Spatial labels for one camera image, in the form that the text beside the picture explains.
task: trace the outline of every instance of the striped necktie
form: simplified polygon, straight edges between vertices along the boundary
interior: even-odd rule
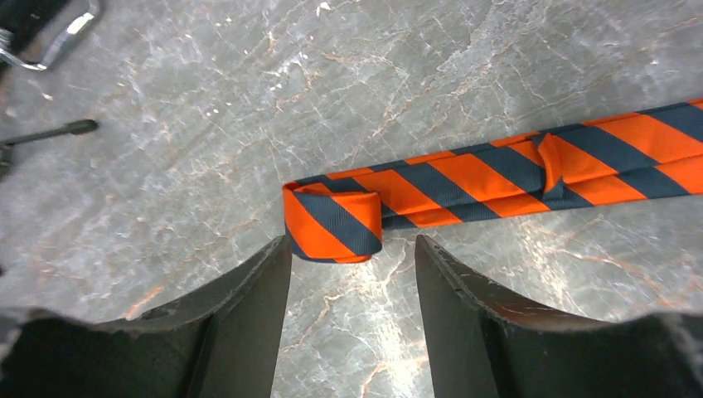
[[[283,187],[305,260],[355,263],[381,230],[703,193],[703,99],[525,133]]]

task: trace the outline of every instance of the marble surface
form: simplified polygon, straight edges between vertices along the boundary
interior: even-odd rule
[[[134,317],[283,232],[280,185],[703,96],[703,0],[111,0],[50,74],[2,84],[2,305]],[[542,303],[703,310],[703,199],[428,229]],[[295,260],[275,397],[433,396],[418,231],[361,265]]]

